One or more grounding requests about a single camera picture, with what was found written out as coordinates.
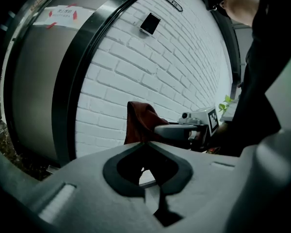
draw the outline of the white wall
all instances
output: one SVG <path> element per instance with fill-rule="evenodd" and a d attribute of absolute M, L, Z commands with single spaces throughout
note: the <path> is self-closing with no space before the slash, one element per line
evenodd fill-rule
<path fill-rule="evenodd" d="M 218 90 L 230 90 L 230 63 L 212 15 L 202 0 L 176 1 L 182 13 L 165 0 L 138 0 L 100 44 L 78 103 L 78 157 L 124 143 L 128 101 L 150 103 L 175 122 L 222 101 Z M 161 18 L 153 36 L 139 30 L 150 12 Z"/>

